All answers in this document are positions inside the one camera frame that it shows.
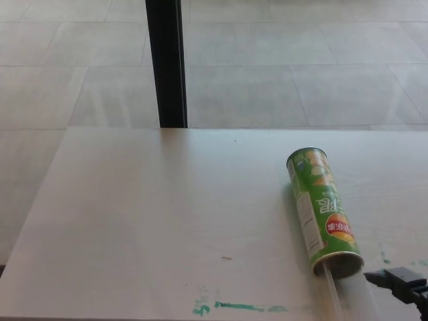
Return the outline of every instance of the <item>green stain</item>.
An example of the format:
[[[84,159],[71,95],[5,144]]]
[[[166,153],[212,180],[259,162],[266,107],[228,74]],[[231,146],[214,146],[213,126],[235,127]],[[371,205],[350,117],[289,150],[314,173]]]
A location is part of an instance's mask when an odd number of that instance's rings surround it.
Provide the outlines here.
[[[271,306],[267,309],[268,312],[287,312],[288,310],[283,306]]]
[[[240,310],[250,310],[250,311],[258,311],[258,312],[265,312],[265,309],[258,308],[257,306],[251,306],[249,304],[232,304],[232,303],[222,303],[222,302],[215,302],[214,307],[222,307],[222,308],[232,308],[232,309],[240,309]]]
[[[388,260],[388,259],[386,259],[384,251],[381,251],[381,256],[382,256],[383,263],[385,263],[385,264],[391,264],[391,261]]]
[[[232,304],[232,303],[223,303],[216,301],[215,308],[232,308],[239,310],[249,310],[249,311],[258,311],[258,312],[287,312],[287,308],[283,306],[252,306],[250,304]]]
[[[203,305],[199,309],[196,309],[196,308],[193,309],[193,313],[198,314],[200,316],[203,316],[204,311],[205,311],[205,314],[208,314],[209,313],[209,306]]]

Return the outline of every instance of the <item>green chip can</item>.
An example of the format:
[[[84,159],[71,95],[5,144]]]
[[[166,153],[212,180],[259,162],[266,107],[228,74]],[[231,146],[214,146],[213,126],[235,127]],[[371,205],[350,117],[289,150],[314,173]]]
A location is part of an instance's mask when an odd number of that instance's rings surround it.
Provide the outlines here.
[[[287,160],[293,193],[312,271],[322,275],[325,262],[333,278],[346,278],[364,265],[326,154],[303,148]]]

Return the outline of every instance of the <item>tiled floor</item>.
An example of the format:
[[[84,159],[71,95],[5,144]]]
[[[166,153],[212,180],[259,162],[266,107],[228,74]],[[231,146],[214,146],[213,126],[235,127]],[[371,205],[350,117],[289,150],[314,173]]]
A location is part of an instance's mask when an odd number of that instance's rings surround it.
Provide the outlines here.
[[[182,0],[191,127],[428,130],[428,0]],[[158,127],[144,0],[0,0],[0,264],[68,126]]]

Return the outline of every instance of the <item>table surface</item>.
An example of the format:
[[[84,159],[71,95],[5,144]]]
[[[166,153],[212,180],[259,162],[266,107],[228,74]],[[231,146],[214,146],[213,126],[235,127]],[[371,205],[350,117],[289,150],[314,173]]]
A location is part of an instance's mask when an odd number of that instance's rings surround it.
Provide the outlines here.
[[[288,155],[325,150],[365,270],[428,274],[427,141],[428,132],[70,128],[0,279],[0,317],[321,320],[329,296],[310,273]],[[418,320],[372,290],[382,316]]]

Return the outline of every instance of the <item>black clamp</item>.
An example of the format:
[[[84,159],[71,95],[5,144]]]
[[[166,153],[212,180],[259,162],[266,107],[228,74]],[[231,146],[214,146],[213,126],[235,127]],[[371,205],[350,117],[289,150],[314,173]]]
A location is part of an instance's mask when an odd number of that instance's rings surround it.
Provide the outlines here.
[[[406,267],[394,267],[373,273],[364,273],[367,281],[380,288],[390,289],[394,297],[406,304],[416,304],[421,320],[428,321],[427,279]]]

